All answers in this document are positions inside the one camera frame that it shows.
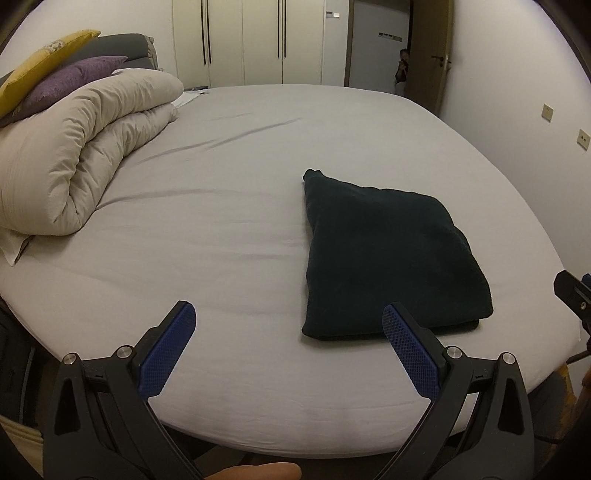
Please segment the person's right hand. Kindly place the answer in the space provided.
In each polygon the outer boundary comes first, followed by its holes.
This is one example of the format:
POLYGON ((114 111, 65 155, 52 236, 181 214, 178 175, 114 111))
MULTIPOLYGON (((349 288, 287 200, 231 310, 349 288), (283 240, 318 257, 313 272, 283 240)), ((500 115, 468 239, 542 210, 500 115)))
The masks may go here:
POLYGON ((290 462, 240 465, 209 475, 206 480, 301 480, 301 467, 290 462))

